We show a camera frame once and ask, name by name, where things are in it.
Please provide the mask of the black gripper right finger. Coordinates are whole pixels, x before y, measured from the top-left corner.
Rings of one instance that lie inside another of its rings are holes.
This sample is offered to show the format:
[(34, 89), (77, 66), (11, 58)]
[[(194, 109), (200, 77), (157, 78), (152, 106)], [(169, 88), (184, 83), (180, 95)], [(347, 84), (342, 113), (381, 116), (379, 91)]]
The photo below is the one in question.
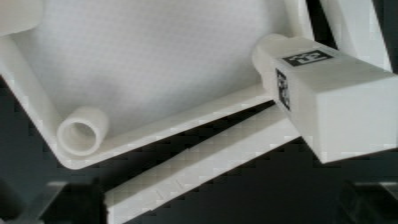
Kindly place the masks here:
[(347, 182), (335, 224), (398, 224), (398, 182)]

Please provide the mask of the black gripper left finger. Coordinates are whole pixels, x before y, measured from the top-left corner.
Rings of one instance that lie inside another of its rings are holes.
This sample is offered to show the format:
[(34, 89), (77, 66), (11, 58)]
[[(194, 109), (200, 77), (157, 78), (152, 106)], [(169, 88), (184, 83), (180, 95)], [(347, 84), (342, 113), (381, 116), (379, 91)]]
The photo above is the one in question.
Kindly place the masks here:
[(50, 182), (11, 224), (107, 224), (105, 193), (97, 182)]

